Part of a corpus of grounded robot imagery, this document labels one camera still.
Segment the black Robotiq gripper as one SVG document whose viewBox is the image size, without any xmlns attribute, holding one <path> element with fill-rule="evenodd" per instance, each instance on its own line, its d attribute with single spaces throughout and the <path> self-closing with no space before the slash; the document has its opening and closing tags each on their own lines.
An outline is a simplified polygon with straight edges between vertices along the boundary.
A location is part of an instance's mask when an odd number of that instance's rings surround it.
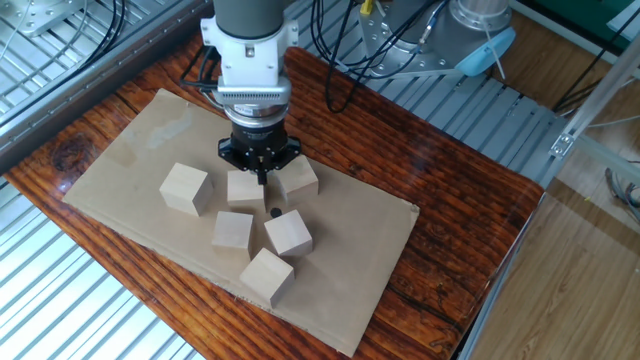
<svg viewBox="0 0 640 360">
<path fill-rule="evenodd" d="M 233 123 L 231 138 L 218 142 L 219 157 L 238 170 L 255 175 L 259 185 L 267 184 L 269 172 L 282 170 L 300 154 L 300 140 L 287 136 L 283 122 L 262 128 Z"/>
</svg>

